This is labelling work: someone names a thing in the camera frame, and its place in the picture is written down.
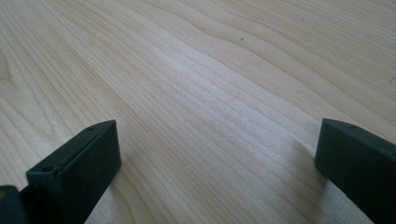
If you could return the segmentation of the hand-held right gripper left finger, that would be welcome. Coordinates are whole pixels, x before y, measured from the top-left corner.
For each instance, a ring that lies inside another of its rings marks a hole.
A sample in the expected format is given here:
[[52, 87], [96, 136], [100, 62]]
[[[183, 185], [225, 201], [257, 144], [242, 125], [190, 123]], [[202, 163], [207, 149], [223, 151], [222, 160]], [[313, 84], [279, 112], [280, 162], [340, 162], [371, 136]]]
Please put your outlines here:
[[92, 125], [27, 171], [32, 224], [84, 224], [121, 167], [117, 123]]

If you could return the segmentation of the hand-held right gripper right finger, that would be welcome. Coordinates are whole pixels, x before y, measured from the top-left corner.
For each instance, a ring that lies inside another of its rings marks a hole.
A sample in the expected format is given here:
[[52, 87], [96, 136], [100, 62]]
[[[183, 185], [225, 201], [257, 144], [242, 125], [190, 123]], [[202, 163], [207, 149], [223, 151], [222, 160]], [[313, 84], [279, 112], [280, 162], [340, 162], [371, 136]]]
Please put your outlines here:
[[315, 166], [375, 224], [396, 224], [396, 145], [358, 126], [321, 123]]

